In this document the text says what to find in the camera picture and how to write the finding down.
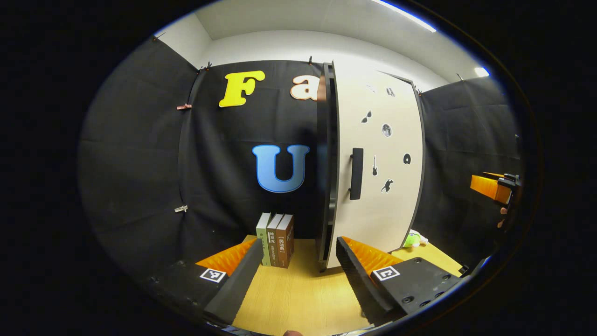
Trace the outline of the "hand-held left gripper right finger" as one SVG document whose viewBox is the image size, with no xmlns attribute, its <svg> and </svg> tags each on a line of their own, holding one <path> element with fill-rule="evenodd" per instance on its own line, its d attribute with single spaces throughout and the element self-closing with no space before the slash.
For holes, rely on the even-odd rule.
<svg viewBox="0 0 597 336">
<path fill-rule="evenodd" d="M 399 259 L 340 236 L 335 255 L 369 323 L 380 326 L 422 310 L 461 282 L 421 257 Z"/>
</svg>

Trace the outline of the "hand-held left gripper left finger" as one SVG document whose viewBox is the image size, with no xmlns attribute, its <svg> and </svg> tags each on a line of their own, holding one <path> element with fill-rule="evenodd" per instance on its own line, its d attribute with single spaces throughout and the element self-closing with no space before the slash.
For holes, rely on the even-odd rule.
<svg viewBox="0 0 597 336">
<path fill-rule="evenodd" d="M 148 289 L 169 308 L 196 322 L 232 325 L 262 263 L 259 238 L 201 261 L 180 260 L 148 278 Z"/>
</svg>

